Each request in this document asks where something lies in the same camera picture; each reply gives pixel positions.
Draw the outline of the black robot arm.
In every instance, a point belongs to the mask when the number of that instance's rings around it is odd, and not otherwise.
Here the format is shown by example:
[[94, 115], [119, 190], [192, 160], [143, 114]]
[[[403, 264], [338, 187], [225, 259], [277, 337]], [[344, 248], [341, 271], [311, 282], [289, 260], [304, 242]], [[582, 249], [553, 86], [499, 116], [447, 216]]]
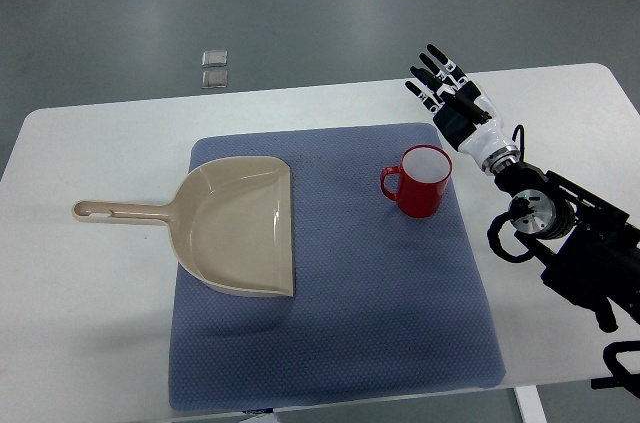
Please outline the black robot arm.
[[629, 215], [567, 178], [524, 160], [523, 145], [491, 172], [511, 197], [487, 238], [499, 258], [544, 266], [542, 282], [575, 306], [591, 311], [613, 333], [614, 307], [639, 318], [639, 230]]

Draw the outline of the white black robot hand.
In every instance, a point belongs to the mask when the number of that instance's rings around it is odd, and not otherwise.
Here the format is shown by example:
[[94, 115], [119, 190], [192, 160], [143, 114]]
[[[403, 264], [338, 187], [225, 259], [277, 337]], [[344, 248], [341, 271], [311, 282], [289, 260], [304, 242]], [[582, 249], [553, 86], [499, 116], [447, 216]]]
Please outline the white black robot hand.
[[498, 110], [480, 86], [433, 44], [419, 55], [406, 88], [432, 116], [435, 127], [457, 152], [471, 157], [482, 172], [496, 175], [521, 159], [504, 133]]

